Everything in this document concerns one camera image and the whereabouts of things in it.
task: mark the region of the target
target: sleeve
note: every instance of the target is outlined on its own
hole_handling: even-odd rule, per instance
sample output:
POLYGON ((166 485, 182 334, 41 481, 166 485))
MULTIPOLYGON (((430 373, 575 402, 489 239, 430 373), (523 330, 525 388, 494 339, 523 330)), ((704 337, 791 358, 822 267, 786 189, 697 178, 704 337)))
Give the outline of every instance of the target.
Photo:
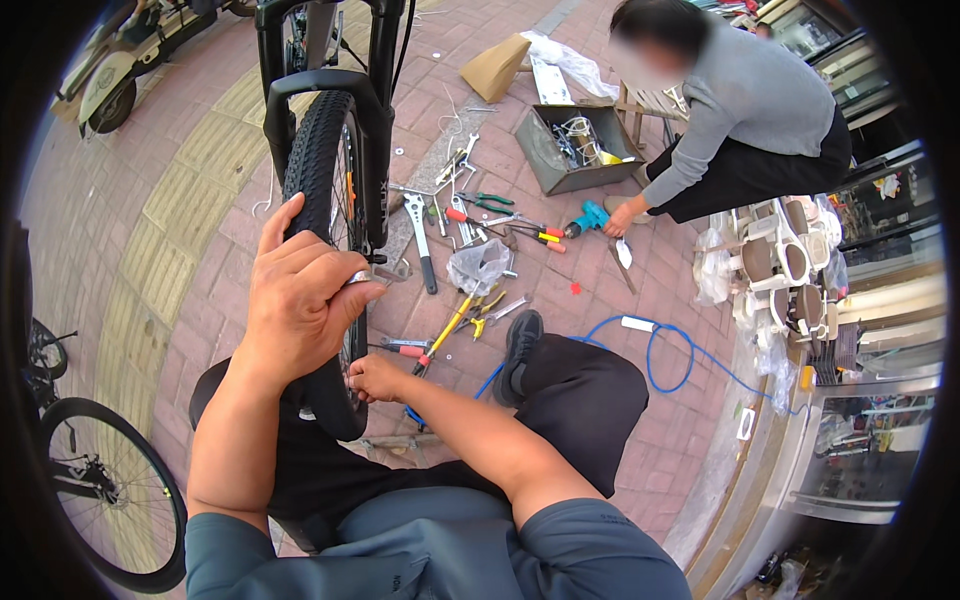
POLYGON ((519 532, 540 561, 547 598, 691 598, 684 573, 612 504, 576 498, 542 509, 519 532))
POLYGON ((674 148, 670 166, 644 188, 643 199, 660 206, 702 179, 734 125, 736 119, 722 108, 691 100, 690 127, 674 148))
POLYGON ((276 559, 263 532, 233 516, 201 513, 186 522, 186 595, 219 598, 254 569, 276 559))

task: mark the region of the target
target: scooter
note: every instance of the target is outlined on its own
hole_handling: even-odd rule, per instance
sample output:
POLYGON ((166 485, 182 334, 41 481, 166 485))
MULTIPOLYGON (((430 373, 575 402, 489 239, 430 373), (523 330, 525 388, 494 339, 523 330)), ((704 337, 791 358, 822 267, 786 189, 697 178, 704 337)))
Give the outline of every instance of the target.
POLYGON ((60 120, 78 122, 81 138, 87 126, 94 133, 110 133, 123 125, 136 102, 135 79, 213 25, 217 8, 238 16, 253 16, 256 10, 256 0, 147 0, 139 16, 132 17, 134 4, 106 15, 50 106, 60 120))

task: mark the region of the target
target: cardboard box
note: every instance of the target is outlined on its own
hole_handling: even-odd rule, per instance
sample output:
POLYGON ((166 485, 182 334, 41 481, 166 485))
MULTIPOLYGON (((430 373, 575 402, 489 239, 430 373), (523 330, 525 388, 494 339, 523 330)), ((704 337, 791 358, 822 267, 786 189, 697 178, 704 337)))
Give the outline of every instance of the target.
POLYGON ((529 39, 513 34, 465 64, 460 69, 460 77, 487 102, 500 102, 529 47, 529 39))
POLYGON ((613 107, 534 105, 516 131, 516 141, 533 169, 540 189, 547 196, 617 183, 630 177, 643 164, 639 150, 623 129, 613 107), (607 152, 619 158, 636 160, 609 165, 591 165, 571 169, 566 156, 557 147, 551 124, 562 124, 578 114, 590 120, 596 136, 607 152))

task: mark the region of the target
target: black hair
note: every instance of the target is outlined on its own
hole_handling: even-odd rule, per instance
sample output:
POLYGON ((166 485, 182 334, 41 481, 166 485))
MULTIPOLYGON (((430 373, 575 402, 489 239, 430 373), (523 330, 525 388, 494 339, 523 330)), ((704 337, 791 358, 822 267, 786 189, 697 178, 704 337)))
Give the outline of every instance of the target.
POLYGON ((700 56, 708 32, 701 10, 686 0, 624 0, 610 20, 612 36, 652 39, 692 60, 700 56))

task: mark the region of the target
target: teal power drill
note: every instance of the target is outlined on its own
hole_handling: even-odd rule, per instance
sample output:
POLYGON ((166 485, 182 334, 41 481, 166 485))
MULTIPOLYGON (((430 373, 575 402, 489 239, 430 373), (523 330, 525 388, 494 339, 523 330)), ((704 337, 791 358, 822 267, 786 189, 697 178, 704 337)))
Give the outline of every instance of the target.
POLYGON ((584 211, 584 215, 577 217, 570 225, 564 228, 564 237, 573 239, 587 229, 600 229, 606 225, 610 219, 610 215, 603 209, 603 206, 593 200, 584 201, 581 208, 584 211))

